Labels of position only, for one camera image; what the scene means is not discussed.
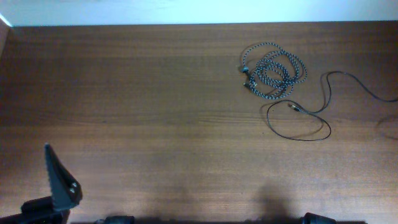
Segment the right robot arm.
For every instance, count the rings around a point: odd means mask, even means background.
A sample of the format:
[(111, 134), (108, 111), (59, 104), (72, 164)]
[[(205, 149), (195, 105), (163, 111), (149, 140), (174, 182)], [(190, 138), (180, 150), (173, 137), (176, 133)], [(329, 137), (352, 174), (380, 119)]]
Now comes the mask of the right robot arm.
[(300, 219), (300, 224), (337, 224), (337, 221), (314, 213), (306, 213)]

